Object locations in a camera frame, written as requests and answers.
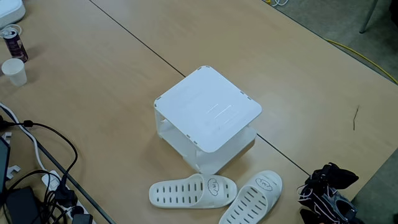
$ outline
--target white object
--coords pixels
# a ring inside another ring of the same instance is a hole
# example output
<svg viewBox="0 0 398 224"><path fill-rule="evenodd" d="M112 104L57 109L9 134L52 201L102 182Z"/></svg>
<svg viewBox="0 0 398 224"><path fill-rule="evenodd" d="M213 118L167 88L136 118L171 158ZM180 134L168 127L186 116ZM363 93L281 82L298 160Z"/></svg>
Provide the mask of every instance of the white object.
<svg viewBox="0 0 398 224"><path fill-rule="evenodd" d="M252 177L221 217L219 224L255 224L267 215L282 193L280 176L265 170Z"/></svg>
<svg viewBox="0 0 398 224"><path fill-rule="evenodd" d="M230 204L237 192L236 184L226 177L193 174L152 185L149 200L159 208L220 208Z"/></svg>
<svg viewBox="0 0 398 224"><path fill-rule="evenodd" d="M0 0L0 29L22 19L25 12L22 0Z"/></svg>
<svg viewBox="0 0 398 224"><path fill-rule="evenodd" d="M5 140L6 143L10 144L11 143L11 136L12 136L12 133L6 132L1 137Z"/></svg>
<svg viewBox="0 0 398 224"><path fill-rule="evenodd" d="M50 173L56 175L59 179L61 179L61 177L57 174L57 172L56 172L55 170L51 170ZM43 175L43 176L42 176L42 182L45 184L45 186L47 186L47 184L49 184L49 176L50 176L49 190L56 190L57 187L60 185L60 181L59 181L56 177L54 177L53 175L50 175L50 174L45 174L45 175ZM84 213L85 213L85 214L88 214L86 208L81 204L81 202L80 202L79 200L77 201L77 204L76 204L76 205L77 205L77 206L81 206L81 207L83 208ZM69 208L65 208L65 207L62 206L62 205L59 205L59 206L61 206L61 208L64 209L64 210L68 210L68 209L69 209ZM72 215L70 214L71 211L72 211L72 210L69 209L68 212L67 212L67 215L68 215L68 217L70 218L70 220L73 220Z"/></svg>
<svg viewBox="0 0 398 224"><path fill-rule="evenodd" d="M286 1L283 2L283 3L280 3L280 0L275 0L275 4L273 4L272 7L275 7L275 6L284 6L284 5L287 4L288 1L289 1L289 0L286 0Z"/></svg>
<svg viewBox="0 0 398 224"><path fill-rule="evenodd" d="M6 60L3 65L1 65L1 70L7 77L10 78L12 84L15 86L22 86L27 81L25 64L18 58Z"/></svg>
<svg viewBox="0 0 398 224"><path fill-rule="evenodd" d="M11 119L15 122L15 123L19 123L19 120L17 118L17 116L14 114L14 112L12 112L12 110L10 108L8 108L6 105L2 104L0 102L0 107L4 110L7 111L10 115L11 115ZM35 155L36 155L36 159L37 162L39 163L39 166L42 170L46 170L46 168L43 166L42 161L40 160L40 156L39 156L39 147L37 145L37 141L36 138L30 133L28 132L28 130L26 130L25 127L23 127L22 125L18 125L18 127L32 140L33 145L35 147Z"/></svg>
<svg viewBox="0 0 398 224"><path fill-rule="evenodd" d="M12 166L12 167L8 167L7 168L7 178L9 180L11 180L12 178L14 178L14 174L12 174L13 172L19 172L21 171L21 168L17 165Z"/></svg>
<svg viewBox="0 0 398 224"><path fill-rule="evenodd" d="M202 66L154 103L158 135L198 172L217 173L256 137L260 104L210 66Z"/></svg>

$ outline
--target floor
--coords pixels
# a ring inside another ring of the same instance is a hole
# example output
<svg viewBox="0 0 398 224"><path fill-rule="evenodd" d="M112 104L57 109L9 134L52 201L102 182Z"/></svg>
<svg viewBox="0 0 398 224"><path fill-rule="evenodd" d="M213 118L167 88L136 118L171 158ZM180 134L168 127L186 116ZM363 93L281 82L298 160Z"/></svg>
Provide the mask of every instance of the floor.
<svg viewBox="0 0 398 224"><path fill-rule="evenodd" d="M391 0L379 0L366 32L359 33L372 1L289 0L277 9L319 36L357 50L398 80L398 27L390 20ZM363 59L358 60L386 77ZM392 215L398 213L397 172L395 151L353 200L358 217L366 224L393 223Z"/></svg>
<svg viewBox="0 0 398 224"><path fill-rule="evenodd" d="M390 20L391 0L379 0L366 32L359 33L372 1L289 0L277 9L319 36L357 50L398 80L398 27Z"/></svg>

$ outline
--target yellow cable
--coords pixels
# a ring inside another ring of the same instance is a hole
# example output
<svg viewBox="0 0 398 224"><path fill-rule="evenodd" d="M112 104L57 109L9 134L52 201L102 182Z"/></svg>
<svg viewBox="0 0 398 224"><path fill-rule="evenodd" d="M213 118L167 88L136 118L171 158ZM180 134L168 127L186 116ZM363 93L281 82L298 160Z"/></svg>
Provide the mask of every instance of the yellow cable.
<svg viewBox="0 0 398 224"><path fill-rule="evenodd" d="M336 42L336 41L334 41L334 40L329 40L329 39L325 39L325 40L326 40L327 42L329 42L329 43L332 43L332 44L335 44L335 45L340 46L340 47L342 47L342 48L345 48L345 49L351 51L352 53L354 53L354 54L360 56L361 58L365 59L366 61L368 61L369 63L371 63L372 65L376 66L378 69L380 69L380 71L382 71L384 74L386 74L395 84L398 85L398 81L397 81L392 75L390 75L390 73L388 73L387 71L385 71L382 67L380 67L378 64L372 62L370 59L368 59L367 57L365 57L365 56L362 55L361 53L357 52L356 50L352 49L351 47L347 47L347 46L345 46L345 45L343 45L343 44L341 44L341 43L338 43L338 42Z"/></svg>

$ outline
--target white paper cup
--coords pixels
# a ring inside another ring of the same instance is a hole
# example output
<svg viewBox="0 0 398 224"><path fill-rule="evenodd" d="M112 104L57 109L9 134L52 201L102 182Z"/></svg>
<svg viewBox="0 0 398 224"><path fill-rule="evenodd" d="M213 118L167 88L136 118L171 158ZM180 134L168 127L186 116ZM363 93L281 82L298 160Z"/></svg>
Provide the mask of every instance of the white paper cup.
<svg viewBox="0 0 398 224"><path fill-rule="evenodd" d="M18 58L6 60L1 65L1 70L15 86L22 86L27 81L24 62Z"/></svg>

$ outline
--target table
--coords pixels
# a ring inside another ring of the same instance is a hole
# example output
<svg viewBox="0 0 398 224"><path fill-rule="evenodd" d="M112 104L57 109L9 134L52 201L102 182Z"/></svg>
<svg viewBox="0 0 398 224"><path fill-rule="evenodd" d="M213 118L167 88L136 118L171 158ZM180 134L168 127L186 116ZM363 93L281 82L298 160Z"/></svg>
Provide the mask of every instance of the table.
<svg viewBox="0 0 398 224"><path fill-rule="evenodd" d="M398 146L398 88L262 1L91 1L181 74L211 65L254 98L259 134L308 173L358 174L348 198Z"/></svg>
<svg viewBox="0 0 398 224"><path fill-rule="evenodd" d="M117 223L217 223L226 208L162 210L147 195L154 182L195 172L155 130L154 100L183 77L90 2L25 4L28 14L19 24L30 56L28 84L16 88L1 76L0 101L20 120L47 124L75 143L79 159L71 175ZM4 45L0 52L5 61ZM27 163L21 175L38 169L32 143L13 132L11 163ZM58 136L40 128L31 132L64 167L69 165L73 153ZM44 157L43 162L54 168ZM296 188L308 176L262 139L220 174L242 186L265 169L284 180L267 223L302 223Z"/></svg>

